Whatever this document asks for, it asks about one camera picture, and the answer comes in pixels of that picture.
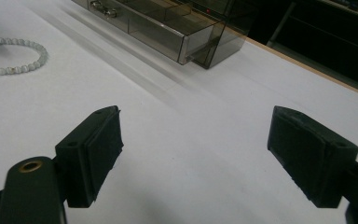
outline white tabletop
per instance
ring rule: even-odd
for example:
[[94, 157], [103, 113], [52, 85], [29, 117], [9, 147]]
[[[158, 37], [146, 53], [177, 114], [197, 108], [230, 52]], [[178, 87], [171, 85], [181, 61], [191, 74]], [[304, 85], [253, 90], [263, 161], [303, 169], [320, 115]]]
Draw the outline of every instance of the white tabletop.
[[[48, 63], [0, 77], [0, 189], [7, 170], [54, 147], [91, 112], [121, 109], [124, 148], [89, 209], [69, 223], [345, 223], [318, 209], [267, 150], [273, 106], [358, 146], [358, 93], [255, 45], [212, 69], [179, 65], [70, 0], [0, 0], [0, 37], [38, 42]], [[0, 47], [0, 66], [37, 54]]]

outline wooden edge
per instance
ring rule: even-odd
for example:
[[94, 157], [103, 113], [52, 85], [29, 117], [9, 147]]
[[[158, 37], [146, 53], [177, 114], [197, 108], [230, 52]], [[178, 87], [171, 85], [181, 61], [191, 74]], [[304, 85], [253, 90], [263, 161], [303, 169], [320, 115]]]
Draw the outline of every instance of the wooden edge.
[[293, 58], [290, 58], [289, 56], [286, 56], [286, 55], [278, 52], [275, 49], [271, 49], [271, 48], [269, 48], [269, 47], [267, 47], [267, 46], [265, 46], [263, 44], [260, 44], [257, 41], [255, 41], [255, 40], [253, 40], [253, 39], [251, 39], [249, 37], [246, 37], [245, 40], [247, 42], [253, 44], [253, 45], [256, 45], [256, 46], [260, 47], [261, 49], [264, 49], [264, 50], [266, 50], [266, 51], [268, 51], [270, 53], [273, 53], [273, 54], [277, 55], [278, 57], [280, 57], [282, 59], [285, 59], [286, 61], [288, 61], [290, 63], [294, 63], [294, 64], [296, 64], [296, 65], [298, 65], [298, 66], [300, 66], [300, 67], [302, 67], [302, 68], [304, 68], [304, 69], [306, 69], [306, 70], [308, 70], [308, 71], [310, 71], [310, 72], [312, 72], [312, 73], [314, 73], [314, 74], [316, 74], [316, 75], [318, 75], [320, 77], [324, 77], [324, 78], [326, 78], [326, 79], [328, 79], [330, 81], [333, 81], [333, 82], [335, 82], [335, 83], [337, 83], [337, 84], [339, 84], [339, 85], [341, 85], [341, 86], [343, 86], [343, 87], [345, 87], [347, 89], [350, 89], [351, 91], [355, 91], [355, 92], [358, 93], [358, 89], [356, 89], [356, 88], [354, 88], [354, 87], [352, 87], [352, 86], [350, 86], [350, 85], [348, 85], [348, 84], [346, 84], [346, 83], [344, 83], [342, 81], [336, 80], [335, 78], [330, 77], [330, 76], [326, 75], [325, 73], [322, 73], [322, 72], [320, 72], [320, 71], [318, 71], [318, 70], [316, 70], [316, 69], [314, 69], [312, 67], [309, 67], [309, 66], [307, 66], [307, 65], [305, 65], [305, 64], [303, 64], [301, 62], [298, 62], [298, 61], [294, 60]]

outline black cabinet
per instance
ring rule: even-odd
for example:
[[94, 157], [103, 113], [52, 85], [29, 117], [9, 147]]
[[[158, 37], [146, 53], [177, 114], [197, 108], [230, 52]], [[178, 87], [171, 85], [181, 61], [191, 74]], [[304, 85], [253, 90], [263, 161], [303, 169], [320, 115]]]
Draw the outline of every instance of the black cabinet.
[[[275, 26], [274, 42], [358, 82], [358, 12], [328, 0], [290, 4], [287, 17], [280, 16], [281, 27]], [[269, 31], [260, 40], [266, 37], [271, 38]]]

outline white table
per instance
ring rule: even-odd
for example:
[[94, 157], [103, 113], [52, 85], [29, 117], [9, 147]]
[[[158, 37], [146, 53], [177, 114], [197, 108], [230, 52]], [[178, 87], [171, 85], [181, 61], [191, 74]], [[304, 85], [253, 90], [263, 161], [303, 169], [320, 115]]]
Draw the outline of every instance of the white table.
[[[97, 202], [69, 223], [345, 223], [318, 209], [267, 150], [272, 108], [306, 113], [358, 146], [358, 93], [253, 44], [210, 70], [179, 65], [69, 0], [0, 0], [0, 37], [48, 63], [0, 77], [0, 189], [7, 170], [118, 105], [124, 148]], [[0, 66], [37, 54], [0, 47]]]

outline pearl bracelet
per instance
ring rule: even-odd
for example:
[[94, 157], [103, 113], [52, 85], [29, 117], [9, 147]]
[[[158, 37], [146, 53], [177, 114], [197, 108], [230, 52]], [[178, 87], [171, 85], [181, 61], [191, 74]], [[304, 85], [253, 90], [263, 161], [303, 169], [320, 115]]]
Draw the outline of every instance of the pearl bracelet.
[[20, 45], [29, 47], [31, 49], [35, 49], [40, 57], [37, 61], [30, 63], [28, 65], [22, 65], [17, 67], [8, 67], [8, 68], [0, 68], [0, 76], [3, 75], [13, 75], [13, 74], [21, 74], [34, 71], [39, 67], [43, 66], [46, 61], [48, 60], [48, 52], [46, 51], [45, 47], [42, 45], [35, 43], [29, 40], [23, 39], [10, 39], [10, 38], [0, 38], [0, 45]]

